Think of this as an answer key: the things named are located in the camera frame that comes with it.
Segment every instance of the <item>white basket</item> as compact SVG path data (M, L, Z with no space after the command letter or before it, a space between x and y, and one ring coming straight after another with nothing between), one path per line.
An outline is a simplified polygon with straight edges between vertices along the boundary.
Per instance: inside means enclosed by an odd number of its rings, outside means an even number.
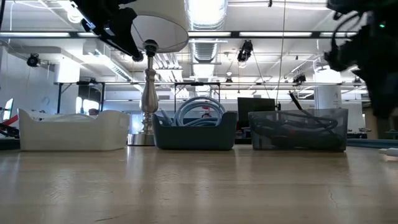
M24 110L18 113L23 151L110 151L126 146L129 115L119 111L107 110L84 122L35 121Z

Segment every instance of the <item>coiled cable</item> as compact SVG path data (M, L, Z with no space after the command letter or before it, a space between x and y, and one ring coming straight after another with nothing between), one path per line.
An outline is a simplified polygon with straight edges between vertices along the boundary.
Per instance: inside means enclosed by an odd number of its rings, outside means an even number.
M208 100L209 102L202 102L202 101L194 102L196 100ZM189 111L191 111L195 108L203 107L203 106L207 106L207 107L213 109L216 112L217 117L216 118L199 118L199 119L191 121L187 124L183 123L183 119ZM161 112L162 112L163 116L165 117L165 119L167 119L167 121L172 126L217 126L221 123L221 117L226 112L226 110L225 110L224 106L221 103L219 103L218 101L216 101L215 99L207 97L207 96L198 96L198 97L191 98L191 99L187 100L186 102L184 102L181 105L181 107L174 114L173 121L167 116L165 111L161 110Z

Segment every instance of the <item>table surface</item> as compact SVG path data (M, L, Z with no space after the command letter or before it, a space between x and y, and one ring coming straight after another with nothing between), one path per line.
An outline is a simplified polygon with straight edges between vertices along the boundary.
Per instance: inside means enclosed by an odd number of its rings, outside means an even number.
M398 223L398 160L358 148L0 152L0 223Z

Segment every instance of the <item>air duct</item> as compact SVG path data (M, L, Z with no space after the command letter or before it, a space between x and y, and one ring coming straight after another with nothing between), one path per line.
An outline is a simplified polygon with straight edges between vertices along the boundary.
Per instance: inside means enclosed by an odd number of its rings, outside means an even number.
M190 29L197 31L222 30L227 7L227 0L185 0L185 10ZM190 44L190 49L193 62L210 63L217 56L218 44L194 42ZM207 82L213 75L214 69L214 65L193 65L194 75L202 78L200 81L204 82Z

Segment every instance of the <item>clear plastic bin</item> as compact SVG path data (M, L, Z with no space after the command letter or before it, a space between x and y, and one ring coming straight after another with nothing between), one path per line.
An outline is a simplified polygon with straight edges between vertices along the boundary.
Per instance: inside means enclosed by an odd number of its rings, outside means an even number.
M345 151L347 109L249 113L253 149Z

